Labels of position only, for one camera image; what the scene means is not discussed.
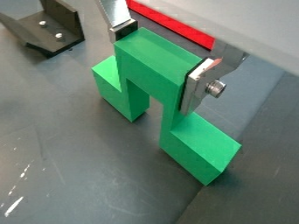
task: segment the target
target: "gray table surface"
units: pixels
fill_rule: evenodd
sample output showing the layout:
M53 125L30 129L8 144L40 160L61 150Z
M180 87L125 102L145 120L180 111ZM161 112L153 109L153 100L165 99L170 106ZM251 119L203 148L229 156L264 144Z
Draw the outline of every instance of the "gray table surface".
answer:
M299 75L296 0L136 0Z
M52 59L0 25L0 223L174 223L201 184L157 146L161 105L152 99L129 123L101 99L89 69L113 53L106 26L92 0L66 3L86 41ZM0 2L13 18L40 10L36 0ZM196 55L208 54L132 15ZM207 98L197 112L237 139L281 75L249 57L225 77L221 98ZM244 82L251 87L240 91Z

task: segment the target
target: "gray floor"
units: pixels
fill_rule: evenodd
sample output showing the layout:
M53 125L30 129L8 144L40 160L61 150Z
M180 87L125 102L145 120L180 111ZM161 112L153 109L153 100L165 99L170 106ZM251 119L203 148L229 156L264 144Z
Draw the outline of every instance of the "gray floor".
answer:
M152 100L132 124L98 96L89 69L113 53L106 26L92 0L66 2L86 41L52 59L21 47L0 25L0 223L174 223L201 184L158 149L161 105ZM40 10L36 0L0 2L13 18ZM132 15L192 53L208 54ZM197 112L239 139L281 75L249 57L225 77L221 98L207 98Z
M299 223L299 78L279 81L241 136L229 168L177 224Z

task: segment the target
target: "red strip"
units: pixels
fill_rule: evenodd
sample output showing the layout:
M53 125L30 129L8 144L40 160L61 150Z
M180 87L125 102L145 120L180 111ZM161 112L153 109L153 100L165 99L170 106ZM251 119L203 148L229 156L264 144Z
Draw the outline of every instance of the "red strip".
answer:
M137 3L134 0L125 1L126 6L130 10L136 11L142 16L152 19L156 23L170 29L173 32L177 32L180 35L183 35L187 39L192 40L199 45L204 46L208 49L212 48L215 39L208 34L195 30L187 24L178 22L170 17L166 17L162 13L148 8L142 4Z

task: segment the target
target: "bolt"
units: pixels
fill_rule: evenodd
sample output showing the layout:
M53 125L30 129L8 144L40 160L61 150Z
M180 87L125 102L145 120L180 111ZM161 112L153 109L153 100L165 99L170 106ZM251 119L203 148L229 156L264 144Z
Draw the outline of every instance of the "bolt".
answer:
M45 22L45 21L41 21L41 22L38 23L38 25L40 25L41 28L45 28L45 27L46 27L46 22Z
M205 92L212 95L215 98L219 98L224 89L225 89L225 84L220 82L219 80L212 81L205 89Z
M54 38L56 38L56 41L64 41L64 36L60 32L54 34Z

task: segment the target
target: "green block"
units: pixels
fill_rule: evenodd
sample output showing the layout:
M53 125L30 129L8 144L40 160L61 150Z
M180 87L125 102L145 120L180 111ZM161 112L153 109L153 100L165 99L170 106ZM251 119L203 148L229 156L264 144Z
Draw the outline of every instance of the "green block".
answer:
M145 28L114 43L114 52L92 67L102 98L130 122L148 109L149 95L162 104L160 147L207 185L240 145L196 113L178 111L184 75L201 59Z

